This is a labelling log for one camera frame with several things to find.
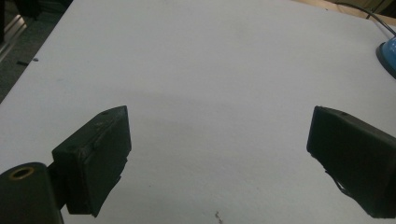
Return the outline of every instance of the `white surface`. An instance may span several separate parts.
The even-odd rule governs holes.
[[[75,0],[0,105],[0,170],[128,105],[133,151],[98,218],[65,223],[394,223],[305,146],[315,105],[396,135],[371,21],[289,1]]]

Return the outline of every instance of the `black plastic part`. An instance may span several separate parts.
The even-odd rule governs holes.
[[[130,151],[126,106],[100,113],[52,151],[57,173],[66,180],[70,214],[98,215]]]
[[[376,58],[381,62],[382,66],[390,73],[391,76],[396,78],[396,70],[388,63],[387,59],[384,57],[384,54],[382,53],[382,46],[385,43],[382,43],[381,45],[376,48],[375,54]]]
[[[371,217],[396,217],[396,139],[345,112],[316,106],[307,149]]]
[[[63,223],[46,165],[26,163],[0,175],[0,223]]]
[[[22,62],[22,61],[17,61],[17,65],[28,66],[29,63],[25,63],[25,62]]]

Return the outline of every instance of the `dark floor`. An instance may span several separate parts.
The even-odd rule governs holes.
[[[37,20],[24,18],[26,28],[12,44],[12,48],[0,62],[0,103],[17,82],[27,64],[33,60],[47,37],[52,32],[65,8],[56,2],[43,1],[43,12]],[[13,1],[6,1],[6,27],[15,21],[18,10]]]

